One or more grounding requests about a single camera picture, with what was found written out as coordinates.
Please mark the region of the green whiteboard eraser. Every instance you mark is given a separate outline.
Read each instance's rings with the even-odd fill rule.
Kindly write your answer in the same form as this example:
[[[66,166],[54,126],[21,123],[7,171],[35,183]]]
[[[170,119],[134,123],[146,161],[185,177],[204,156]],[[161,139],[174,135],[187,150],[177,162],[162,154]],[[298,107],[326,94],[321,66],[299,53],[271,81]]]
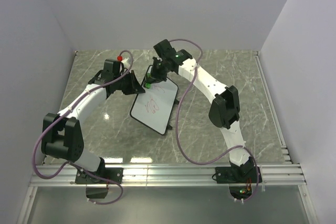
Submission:
[[[152,83],[152,77],[151,74],[148,72],[145,76],[145,83],[144,86],[149,89],[151,87],[151,83]]]

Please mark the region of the white board black frame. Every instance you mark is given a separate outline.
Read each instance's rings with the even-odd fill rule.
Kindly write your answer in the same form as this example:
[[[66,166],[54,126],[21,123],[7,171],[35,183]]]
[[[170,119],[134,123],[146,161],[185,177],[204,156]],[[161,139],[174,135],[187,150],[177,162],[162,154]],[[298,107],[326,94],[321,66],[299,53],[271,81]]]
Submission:
[[[151,84],[147,89],[142,81],[145,93],[137,94],[130,110],[130,117],[164,135],[171,130],[170,118],[174,105],[178,104],[176,97],[178,85],[171,79]]]

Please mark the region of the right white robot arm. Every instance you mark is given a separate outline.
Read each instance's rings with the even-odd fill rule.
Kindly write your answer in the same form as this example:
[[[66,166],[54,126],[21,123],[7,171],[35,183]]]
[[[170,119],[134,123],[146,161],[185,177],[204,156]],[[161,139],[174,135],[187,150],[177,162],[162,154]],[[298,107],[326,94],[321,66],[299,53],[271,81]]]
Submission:
[[[198,65],[190,53],[182,49],[156,49],[151,72],[145,76],[146,84],[165,81],[169,72],[190,82],[188,88],[196,87],[211,104],[208,117],[220,129],[229,154],[232,177],[245,181],[256,167],[255,159],[246,148],[239,125],[239,94],[235,86],[227,86],[216,80]]]

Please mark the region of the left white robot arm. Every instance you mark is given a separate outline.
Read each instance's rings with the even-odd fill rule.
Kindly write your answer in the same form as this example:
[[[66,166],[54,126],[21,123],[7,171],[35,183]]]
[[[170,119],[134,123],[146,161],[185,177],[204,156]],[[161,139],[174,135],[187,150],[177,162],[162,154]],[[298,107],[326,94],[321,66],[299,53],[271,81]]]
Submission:
[[[98,71],[88,82],[86,89],[68,107],[57,114],[48,113],[44,117],[41,152],[64,159],[87,171],[87,176],[94,183],[104,181],[107,172],[104,159],[85,149],[81,124],[115,91],[121,91],[125,95],[145,92],[133,70],[127,70],[123,74]]]

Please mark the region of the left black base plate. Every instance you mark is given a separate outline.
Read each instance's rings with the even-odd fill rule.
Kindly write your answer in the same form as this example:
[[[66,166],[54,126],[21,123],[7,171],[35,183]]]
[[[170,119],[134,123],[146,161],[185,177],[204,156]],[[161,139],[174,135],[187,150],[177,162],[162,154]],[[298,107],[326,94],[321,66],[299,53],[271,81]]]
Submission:
[[[104,173],[102,175],[97,175],[96,173],[93,173],[95,176],[102,177],[104,179],[112,180],[117,183],[122,182],[123,177],[123,168],[117,167],[117,168],[106,168]],[[110,182],[107,182],[105,180],[97,179],[95,177],[89,176],[85,171],[77,170],[77,175],[75,179],[75,184],[109,184]]]

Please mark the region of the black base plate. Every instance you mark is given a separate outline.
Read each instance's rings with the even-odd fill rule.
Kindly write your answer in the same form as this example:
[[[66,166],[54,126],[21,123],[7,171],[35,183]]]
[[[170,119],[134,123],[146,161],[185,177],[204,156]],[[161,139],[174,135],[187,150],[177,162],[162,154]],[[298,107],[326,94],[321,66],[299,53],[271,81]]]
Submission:
[[[106,168],[104,173],[102,175],[97,175],[96,173],[93,173],[95,176],[102,177],[104,179],[112,180],[117,183],[122,182],[123,177],[123,168],[117,167],[117,168]],[[85,171],[77,170],[77,175],[75,179],[75,184],[109,184],[110,182],[107,182],[105,180],[97,179],[95,177],[89,176]]]
[[[259,182],[262,182],[262,176],[259,167],[253,167],[250,171],[243,173],[240,168],[233,167],[215,167],[215,173],[212,180],[217,184],[246,184],[247,182],[257,182],[257,172]]]

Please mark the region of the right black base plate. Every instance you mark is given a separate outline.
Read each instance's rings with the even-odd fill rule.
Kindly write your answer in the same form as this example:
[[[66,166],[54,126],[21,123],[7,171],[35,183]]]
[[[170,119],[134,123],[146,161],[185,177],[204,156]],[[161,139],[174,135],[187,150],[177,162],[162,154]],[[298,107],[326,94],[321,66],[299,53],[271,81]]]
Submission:
[[[212,180],[217,184],[246,184],[247,182],[257,182],[257,172],[259,182],[262,182],[262,176],[259,167],[253,167],[250,171],[243,173],[240,168],[233,167],[215,167],[215,173]]]

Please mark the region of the aluminium right side rail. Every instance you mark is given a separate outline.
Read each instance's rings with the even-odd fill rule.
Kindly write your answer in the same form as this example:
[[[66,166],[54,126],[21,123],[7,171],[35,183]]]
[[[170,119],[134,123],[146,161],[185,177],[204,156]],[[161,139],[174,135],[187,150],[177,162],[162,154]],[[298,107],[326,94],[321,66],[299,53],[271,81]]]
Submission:
[[[255,61],[256,61],[256,64],[257,64],[257,68],[258,68],[260,77],[261,77],[261,81],[263,83],[263,87],[264,87],[264,91],[265,91],[265,94],[266,94],[267,102],[268,102],[268,105],[269,105],[269,108],[270,108],[272,119],[273,119],[275,129],[276,129],[276,132],[277,132],[277,136],[278,136],[278,139],[279,139],[279,142],[280,142],[280,145],[281,145],[281,151],[282,151],[283,157],[285,159],[285,164],[292,164],[293,161],[292,161],[292,158],[290,156],[287,144],[285,142],[284,135],[282,133],[281,126],[280,126],[280,123],[279,123],[279,120],[278,120],[278,117],[277,117],[277,113],[276,113],[276,110],[275,110],[275,107],[274,107],[274,103],[273,103],[273,100],[272,100],[272,97],[271,97],[271,94],[270,94],[270,91],[269,91],[269,88],[268,88],[266,77],[265,77],[264,71],[263,71],[262,66],[261,66],[261,62],[260,62],[260,58],[259,58],[259,51],[253,51],[253,54],[254,54],[254,58],[255,58]]]

